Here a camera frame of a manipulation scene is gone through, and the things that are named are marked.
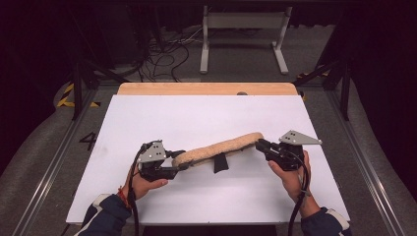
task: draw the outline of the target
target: tan plush object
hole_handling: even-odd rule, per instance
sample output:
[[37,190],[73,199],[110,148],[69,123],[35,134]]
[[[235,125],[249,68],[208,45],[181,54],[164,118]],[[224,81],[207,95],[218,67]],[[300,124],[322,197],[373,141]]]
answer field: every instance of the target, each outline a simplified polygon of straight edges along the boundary
[[235,152],[239,151],[242,148],[247,148],[255,144],[258,139],[263,139],[264,136],[261,133],[251,133],[238,137],[233,140],[224,141],[217,143],[208,147],[200,147],[197,149],[192,149],[186,151],[182,154],[179,154],[175,159],[172,160],[172,166],[178,166],[179,164],[186,163],[189,161],[198,161],[198,164],[205,163],[209,158],[220,154],[222,152],[226,153],[226,156],[232,155]]

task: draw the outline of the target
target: wooden edge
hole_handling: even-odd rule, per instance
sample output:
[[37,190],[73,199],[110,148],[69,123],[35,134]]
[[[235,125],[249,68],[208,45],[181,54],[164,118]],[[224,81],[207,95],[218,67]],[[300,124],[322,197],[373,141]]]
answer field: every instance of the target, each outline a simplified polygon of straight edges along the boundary
[[297,95],[291,83],[125,83],[118,95]]

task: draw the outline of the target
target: floor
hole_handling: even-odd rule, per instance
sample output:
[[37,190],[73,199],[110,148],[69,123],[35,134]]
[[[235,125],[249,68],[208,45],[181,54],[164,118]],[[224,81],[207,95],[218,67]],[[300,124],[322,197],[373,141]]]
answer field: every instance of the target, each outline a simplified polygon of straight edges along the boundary
[[[190,28],[190,35],[199,28]],[[312,71],[333,27],[288,29],[282,46],[289,74],[283,76],[275,62],[270,42],[273,30],[219,30],[210,33],[208,73],[201,75],[200,35],[170,56],[152,56],[141,70],[143,80],[172,82],[171,66],[181,82],[292,82]],[[119,67],[117,72],[127,70]],[[138,73],[127,79],[139,82]],[[349,118],[337,109],[340,88],[323,91],[321,78],[298,88],[319,137],[339,191],[351,217],[354,235],[415,235],[417,205],[396,176],[369,126],[354,85],[351,85]],[[55,104],[67,85],[57,91]],[[80,227],[65,222],[68,209],[89,160],[89,144],[80,143],[91,132],[98,134],[112,94],[118,85],[102,80],[98,90],[84,90],[89,107],[72,121],[74,108],[57,107],[22,144],[0,178],[0,235],[73,235]],[[287,224],[275,225],[277,235],[286,235]],[[133,235],[133,225],[123,235]],[[302,235],[299,224],[294,235]]]

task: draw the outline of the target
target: metal bracket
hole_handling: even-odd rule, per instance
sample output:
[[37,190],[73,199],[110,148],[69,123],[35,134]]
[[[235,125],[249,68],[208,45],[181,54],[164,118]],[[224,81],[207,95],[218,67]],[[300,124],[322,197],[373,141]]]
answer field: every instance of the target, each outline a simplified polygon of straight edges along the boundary
[[164,159],[166,159],[166,153],[162,141],[155,141],[144,153],[139,155],[138,162],[146,163]]
[[322,144],[321,140],[316,140],[310,136],[303,135],[293,130],[288,131],[285,135],[279,138],[279,141],[294,146]]

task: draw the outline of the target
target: sleeve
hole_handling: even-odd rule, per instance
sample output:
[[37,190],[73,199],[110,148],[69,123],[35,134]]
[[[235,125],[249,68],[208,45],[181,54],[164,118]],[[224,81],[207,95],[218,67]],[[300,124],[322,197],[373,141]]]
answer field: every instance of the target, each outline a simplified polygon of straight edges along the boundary
[[334,209],[322,207],[320,211],[301,219],[305,236],[351,236],[349,223]]
[[132,212],[117,195],[100,195],[87,210],[82,229],[76,236],[121,235]]

